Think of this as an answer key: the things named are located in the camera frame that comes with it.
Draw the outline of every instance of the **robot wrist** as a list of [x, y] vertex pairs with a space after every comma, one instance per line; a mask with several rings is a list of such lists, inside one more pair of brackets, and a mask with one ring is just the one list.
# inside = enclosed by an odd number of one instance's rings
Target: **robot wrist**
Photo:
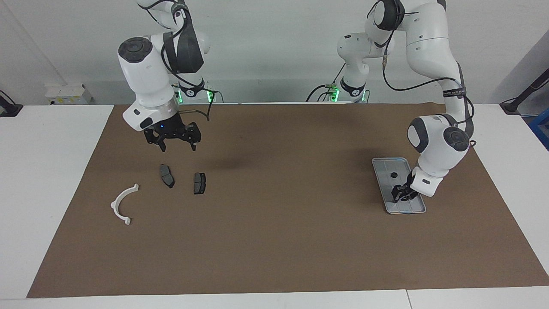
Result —
[[363, 91], [364, 91], [364, 88], [366, 87], [366, 84], [356, 88], [356, 87], [353, 87], [353, 86], [349, 86], [344, 78], [341, 79], [341, 88], [343, 90], [345, 90], [346, 92], [348, 92], [352, 97], [357, 97], [359, 96]]
[[420, 167], [416, 167], [412, 174], [414, 178], [410, 188], [425, 196], [433, 197], [436, 189], [442, 182], [442, 177], [431, 176], [424, 172]]

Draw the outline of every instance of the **blue object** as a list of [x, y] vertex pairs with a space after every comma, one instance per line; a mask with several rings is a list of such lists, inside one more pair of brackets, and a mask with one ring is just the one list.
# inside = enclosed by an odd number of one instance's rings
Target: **blue object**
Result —
[[549, 150], [549, 108], [532, 120], [529, 126], [545, 148]]

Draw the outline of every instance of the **black cable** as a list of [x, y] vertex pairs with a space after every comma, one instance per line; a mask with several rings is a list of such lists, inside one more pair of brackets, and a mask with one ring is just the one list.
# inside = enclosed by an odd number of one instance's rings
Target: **black cable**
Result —
[[[387, 84], [387, 86], [389, 86], [389, 88], [391, 88], [392, 90], [394, 91], [408, 91], [408, 90], [412, 90], [412, 89], [416, 89], [416, 88], [419, 88], [419, 87], [422, 87], [422, 86], [425, 86], [425, 85], [428, 85], [428, 84], [431, 84], [433, 82], [438, 82], [438, 81], [441, 81], [441, 80], [451, 80], [451, 81], [454, 81], [455, 83], [457, 83], [460, 87], [463, 87], [461, 84], [459, 84], [459, 82], [454, 79], [454, 78], [437, 78], [437, 79], [434, 79], [434, 80], [431, 80], [431, 81], [427, 81], [427, 82], [424, 82], [422, 84], [419, 84], [419, 85], [416, 85], [416, 86], [413, 86], [413, 87], [408, 87], [408, 88], [403, 88], [403, 89], [398, 89], [398, 88], [395, 88], [393, 86], [391, 86], [387, 80], [387, 76], [385, 75], [385, 67], [387, 65], [387, 56], [389, 54], [389, 43], [391, 42], [391, 39], [393, 38], [393, 34], [395, 33], [395, 30], [393, 30], [391, 32], [391, 35], [389, 36], [389, 38], [387, 39], [387, 42], [385, 43], [385, 52], [384, 52], [384, 60], [383, 60], [383, 79], [385, 80], [385, 83]], [[465, 101], [465, 110], [469, 110], [469, 106], [471, 106], [471, 114], [469, 117], [466, 117], [464, 121], [461, 121], [461, 122], [457, 122], [454, 124], [454, 126], [457, 126], [459, 124], [462, 124], [462, 123], [466, 123], [470, 120], [473, 119], [474, 115], [475, 115], [475, 106], [473, 105], [473, 102], [471, 102], [471, 100], [466, 96], [466, 95], [463, 95], [463, 99]]]
[[321, 96], [323, 96], [323, 95], [328, 96], [329, 94], [330, 94], [329, 92], [325, 92], [325, 93], [319, 95], [319, 96], [318, 96], [318, 99], [316, 99], [316, 101], [317, 101], [317, 102], [320, 102], [320, 97], [321, 97]]
[[368, 99], [366, 99], [366, 104], [368, 104], [368, 102], [370, 101], [370, 90], [369, 89], [366, 89], [365, 92], [368, 92]]
[[155, 3], [149, 5], [148, 7], [144, 7], [141, 4], [138, 4], [138, 6], [142, 9], [144, 9], [144, 10], [150, 10], [150, 9], [154, 8], [155, 6], [157, 6], [158, 4], [162, 3], [162, 2], [176, 3], [177, 1], [175, 1], [175, 0], [158, 0]]
[[15, 104], [15, 101], [13, 101], [13, 99], [12, 99], [10, 96], [8, 96], [7, 93], [5, 93], [5, 92], [2, 91], [2, 90], [0, 90], [0, 93], [2, 93], [6, 98], [8, 98], [8, 99], [13, 103], [13, 105], [16, 105], [16, 104]]
[[[191, 17], [191, 13], [189, 12], [189, 9], [188, 8], [183, 8], [183, 11], [185, 11], [185, 17], [183, 18], [184, 19], [184, 24], [183, 26], [181, 27], [181, 29], [177, 30], [171, 37], [172, 38], [175, 38], [176, 36], [180, 35], [183, 31], [185, 31], [189, 25], [192, 25], [193, 24], [193, 19]], [[175, 21], [175, 14], [177, 14], [177, 12], [174, 12], [172, 17], [173, 17], [173, 21]]]
[[170, 66], [168, 65], [167, 61], [166, 61], [166, 58], [164, 56], [164, 52], [166, 51], [166, 47], [164, 45], [162, 45], [162, 48], [160, 49], [160, 57], [162, 58], [162, 62], [164, 63], [164, 66], [166, 67], [166, 70], [168, 70], [168, 72], [170, 72], [173, 76], [175, 76], [177, 79], [181, 80], [182, 82], [184, 82], [185, 84], [191, 86], [191, 87], [195, 87], [195, 88], [200, 88], [201, 90], [206, 90], [206, 91], [210, 91], [210, 92], [219, 92], [217, 90], [212, 90], [212, 89], [208, 89], [208, 88], [204, 88], [204, 87], [200, 87], [199, 85], [195, 85], [195, 84], [191, 84], [190, 82], [188, 82], [187, 80], [185, 80], [184, 78], [180, 77], [177, 75], [177, 73], [175, 73], [171, 68]]
[[308, 101], [311, 99], [312, 95], [315, 94], [315, 92], [316, 92], [318, 89], [323, 88], [323, 87], [326, 88], [326, 85], [320, 85], [320, 86], [316, 87], [315, 89], [313, 89], [313, 91], [311, 91], [311, 93], [310, 93], [309, 96], [307, 97], [307, 101], [306, 101], [306, 102], [308, 102]]
[[[389, 43], [391, 42], [391, 40], [393, 39], [393, 34], [395, 33], [395, 30], [393, 30], [391, 32], [391, 35], [389, 36], [389, 38], [387, 39], [387, 42], [385, 43], [385, 55], [384, 57], [387, 57], [388, 56], [388, 53], [389, 53]], [[454, 81], [457, 83], [457, 80], [456, 79], [453, 79], [453, 78], [437, 78], [437, 79], [434, 79], [434, 80], [431, 80], [431, 81], [426, 81], [422, 84], [419, 84], [419, 85], [416, 85], [416, 86], [413, 86], [413, 87], [408, 87], [408, 88], [402, 88], [402, 89], [398, 89], [398, 88], [395, 88], [393, 86], [391, 86], [391, 84], [389, 84], [389, 81], [387, 80], [387, 76], [385, 75], [385, 66], [387, 65], [387, 62], [386, 60], [384, 60], [384, 65], [383, 65], [383, 79], [385, 80], [385, 83], [387, 84], [387, 86], [389, 86], [389, 88], [391, 88], [392, 90], [394, 91], [408, 91], [408, 90], [412, 90], [412, 89], [416, 89], [416, 88], [419, 88], [419, 87], [423, 87], [425, 85], [429, 85], [433, 82], [438, 82], [438, 81], [441, 81], [441, 80], [451, 80], [451, 81]]]
[[370, 9], [370, 11], [368, 12], [368, 14], [366, 14], [366, 18], [370, 18], [370, 14], [372, 14], [372, 12], [374, 11], [374, 9], [377, 7], [378, 3], [379, 3], [380, 0], [378, 0], [373, 6], [372, 8]]
[[204, 117], [206, 117], [206, 120], [207, 121], [210, 121], [210, 112], [211, 112], [211, 106], [213, 105], [214, 103], [214, 100], [215, 100], [215, 94], [216, 93], [219, 93], [221, 95], [221, 102], [225, 103], [225, 99], [223, 98], [223, 93], [221, 91], [213, 91], [213, 97], [211, 98], [210, 100], [210, 104], [208, 105], [208, 111], [207, 113], [204, 113], [203, 111], [200, 111], [198, 109], [190, 109], [190, 110], [187, 110], [187, 111], [181, 111], [179, 112], [179, 114], [191, 114], [191, 113], [198, 113], [198, 114], [201, 114], [203, 115]]
[[468, 105], [471, 105], [471, 115], [469, 117], [466, 117], [464, 121], [461, 121], [461, 122], [456, 122], [454, 124], [454, 126], [458, 126], [459, 124], [462, 124], [462, 123], [466, 123], [468, 122], [469, 120], [472, 120], [473, 117], [475, 116], [475, 105], [473, 105], [473, 102], [471, 102], [471, 100], [469, 100], [469, 98], [467, 96], [463, 96], [463, 99], [465, 100], [465, 110], [468, 111], [469, 110], [469, 106]]
[[[342, 66], [341, 66], [341, 69], [339, 70], [338, 74], [335, 76], [334, 78], [334, 81], [332, 81], [332, 84], [335, 84], [335, 81], [338, 79], [338, 77], [341, 75], [341, 72], [343, 72], [343, 69], [345, 68], [345, 65], [346, 63], [344, 63]], [[324, 95], [324, 98], [322, 99], [322, 102], [324, 102], [326, 100], [326, 97], [328, 95]]]
[[334, 81], [332, 81], [332, 84], [335, 83], [335, 81], [338, 79], [338, 77], [341, 75], [341, 72], [343, 72], [343, 69], [345, 68], [346, 63], [344, 63], [341, 66], [341, 69], [339, 70], [339, 73], [335, 76]]

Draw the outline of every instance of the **black joint cap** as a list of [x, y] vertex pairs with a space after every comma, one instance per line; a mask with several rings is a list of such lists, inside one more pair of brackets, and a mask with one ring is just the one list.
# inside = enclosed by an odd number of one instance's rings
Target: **black joint cap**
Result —
[[456, 151], [462, 152], [469, 149], [469, 136], [459, 128], [450, 127], [444, 130], [444, 140]]
[[129, 63], [139, 63], [153, 50], [153, 43], [146, 37], [133, 37], [118, 48], [118, 55]]

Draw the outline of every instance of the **black stand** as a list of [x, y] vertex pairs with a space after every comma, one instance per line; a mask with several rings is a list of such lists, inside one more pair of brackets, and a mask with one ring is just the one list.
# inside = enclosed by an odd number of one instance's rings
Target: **black stand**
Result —
[[503, 111], [508, 115], [520, 115], [520, 113], [517, 111], [518, 106], [524, 102], [526, 98], [528, 98], [532, 93], [539, 90], [546, 80], [549, 79], [549, 69], [545, 70], [543, 74], [541, 74], [540, 77], [534, 81], [530, 87], [526, 88], [520, 96], [518, 96], [513, 102], [511, 103], [500, 103], [501, 108]]
[[0, 117], [15, 117], [23, 108], [23, 105], [8, 103], [8, 101], [6, 101], [6, 99], [2, 96], [0, 96], [0, 106], [5, 109], [5, 111], [0, 114]]

